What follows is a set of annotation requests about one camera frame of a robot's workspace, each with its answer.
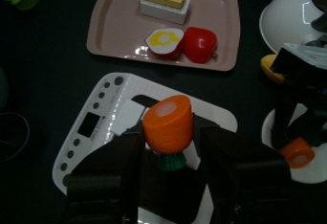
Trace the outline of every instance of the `red pepper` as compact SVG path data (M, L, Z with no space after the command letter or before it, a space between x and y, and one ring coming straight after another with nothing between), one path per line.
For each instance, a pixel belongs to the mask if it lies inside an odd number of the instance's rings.
M184 53L195 63L206 63L218 49L218 37L207 29L188 27L186 30Z

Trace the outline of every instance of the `orange cylinder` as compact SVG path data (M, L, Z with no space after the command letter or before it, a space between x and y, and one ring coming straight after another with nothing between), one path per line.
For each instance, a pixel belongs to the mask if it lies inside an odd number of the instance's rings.
M312 161L315 156L310 144L302 137L298 137L282 148L280 154L291 168L304 167Z
M194 137L191 100L176 95L158 102L143 117L143 130L148 146L162 154L183 151Z

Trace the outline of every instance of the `black table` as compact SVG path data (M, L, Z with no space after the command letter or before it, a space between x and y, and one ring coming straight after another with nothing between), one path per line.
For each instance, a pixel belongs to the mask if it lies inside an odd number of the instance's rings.
M23 115L31 126L28 147L0 164L1 223L59 223L65 196L52 182L52 165L80 108L108 73L132 73L230 110L238 133L260 142L279 89L259 67L259 60L271 54L258 27L270 2L239 0L238 62L231 71L218 72L89 54L85 40L96 0L41 0L29 12L0 0L0 65L9 82L4 112ZM315 222L326 224L327 184L295 183L295 187Z

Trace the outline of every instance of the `pink tray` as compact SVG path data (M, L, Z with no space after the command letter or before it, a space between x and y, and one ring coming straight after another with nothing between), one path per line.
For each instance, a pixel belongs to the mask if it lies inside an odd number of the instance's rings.
M175 60L155 58L145 37L158 28L198 27L219 38L219 57L206 64L192 63L184 54ZM137 61L227 71L235 66L240 37L238 0L191 0L184 25L140 14L139 0L97 0L89 24L87 48L92 54Z

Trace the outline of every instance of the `orange carrot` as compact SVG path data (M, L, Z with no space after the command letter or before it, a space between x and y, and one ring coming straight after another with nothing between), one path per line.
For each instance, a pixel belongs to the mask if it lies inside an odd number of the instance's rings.
M143 117L148 146L162 154L183 151L194 137L191 100L186 95L172 96L158 102Z
M280 154L291 168L304 167L314 159L312 148L302 137L282 148Z

